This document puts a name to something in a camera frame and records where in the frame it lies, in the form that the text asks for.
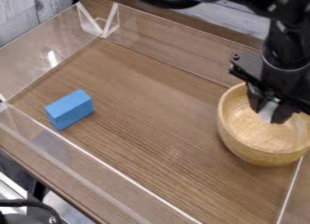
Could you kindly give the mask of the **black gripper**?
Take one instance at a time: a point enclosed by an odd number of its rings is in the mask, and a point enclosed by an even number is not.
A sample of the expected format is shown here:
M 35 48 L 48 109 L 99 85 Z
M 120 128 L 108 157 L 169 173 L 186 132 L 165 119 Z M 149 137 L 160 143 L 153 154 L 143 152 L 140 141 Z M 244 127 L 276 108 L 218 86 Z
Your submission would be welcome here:
M 268 111 L 272 101 L 272 123 L 283 124 L 295 112 L 310 115 L 310 64 L 280 69 L 262 54 L 232 54 L 230 62 L 228 72 L 246 83 L 250 106 L 256 113 Z

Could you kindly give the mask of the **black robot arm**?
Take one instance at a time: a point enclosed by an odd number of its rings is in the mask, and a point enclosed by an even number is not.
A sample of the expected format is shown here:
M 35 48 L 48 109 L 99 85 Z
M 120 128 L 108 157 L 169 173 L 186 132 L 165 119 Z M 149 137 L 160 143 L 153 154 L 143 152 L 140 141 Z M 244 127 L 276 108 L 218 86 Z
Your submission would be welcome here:
M 139 0 L 186 9 L 219 0 Z M 246 83 L 250 107 L 266 122 L 310 115 L 310 0 L 228 0 L 270 20 L 258 54 L 232 54 L 228 72 Z

